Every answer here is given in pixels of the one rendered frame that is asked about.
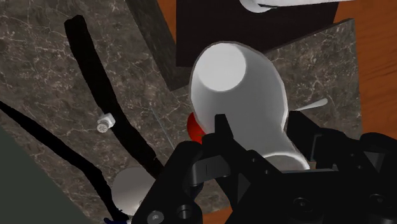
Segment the white spoon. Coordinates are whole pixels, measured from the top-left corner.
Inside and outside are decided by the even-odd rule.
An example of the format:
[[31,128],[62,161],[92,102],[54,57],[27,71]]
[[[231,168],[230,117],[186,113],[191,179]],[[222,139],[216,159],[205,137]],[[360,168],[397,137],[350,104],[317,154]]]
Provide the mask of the white spoon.
[[323,98],[321,100],[318,100],[316,102],[313,102],[313,103],[308,104],[306,106],[303,106],[301,108],[297,108],[296,111],[303,111],[303,110],[306,110],[306,109],[318,108],[318,107],[327,105],[327,103],[328,103],[327,98]]

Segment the white round bowl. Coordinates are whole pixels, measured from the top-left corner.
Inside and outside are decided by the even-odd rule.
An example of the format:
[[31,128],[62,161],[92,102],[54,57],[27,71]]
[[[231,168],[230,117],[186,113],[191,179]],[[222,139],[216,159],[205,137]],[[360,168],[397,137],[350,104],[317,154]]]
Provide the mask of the white round bowl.
[[155,178],[142,167],[131,167],[120,171],[111,186],[115,206],[124,214],[135,215]]

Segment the red round fruit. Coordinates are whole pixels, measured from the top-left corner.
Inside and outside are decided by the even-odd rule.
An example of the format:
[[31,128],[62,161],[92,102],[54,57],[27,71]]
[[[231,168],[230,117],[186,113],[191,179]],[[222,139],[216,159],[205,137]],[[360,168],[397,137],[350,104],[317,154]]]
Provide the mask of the red round fruit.
[[200,125],[197,123],[194,113],[190,113],[187,118],[186,128],[188,135],[192,141],[202,143],[202,138],[205,136],[205,132],[202,130]]

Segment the small white shaker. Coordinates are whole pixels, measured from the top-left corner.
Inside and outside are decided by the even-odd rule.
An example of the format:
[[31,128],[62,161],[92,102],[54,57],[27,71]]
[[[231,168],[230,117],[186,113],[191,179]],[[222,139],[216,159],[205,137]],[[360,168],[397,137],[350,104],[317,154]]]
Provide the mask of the small white shaker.
[[111,113],[103,114],[97,120],[97,131],[100,133],[106,133],[116,123],[115,118]]

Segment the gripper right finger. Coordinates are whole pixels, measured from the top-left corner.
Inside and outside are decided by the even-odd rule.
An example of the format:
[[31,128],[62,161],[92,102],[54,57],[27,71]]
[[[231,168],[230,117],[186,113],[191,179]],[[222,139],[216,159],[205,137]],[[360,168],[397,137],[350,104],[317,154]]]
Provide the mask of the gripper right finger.
[[352,139],[342,131],[318,126],[300,111],[289,112],[286,133],[319,168],[337,165],[339,170],[352,167],[397,174],[397,139],[384,134],[369,132]]

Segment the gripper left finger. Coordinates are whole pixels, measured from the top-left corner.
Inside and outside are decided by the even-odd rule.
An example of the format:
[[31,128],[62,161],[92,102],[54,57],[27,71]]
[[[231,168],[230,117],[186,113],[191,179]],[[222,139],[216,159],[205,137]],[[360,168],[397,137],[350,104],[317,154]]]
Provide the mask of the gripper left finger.
[[232,207],[248,189],[242,159],[247,151],[237,143],[224,114],[214,117],[215,131],[201,143],[179,143],[132,218],[132,224],[203,224],[195,202],[204,182],[216,180]]

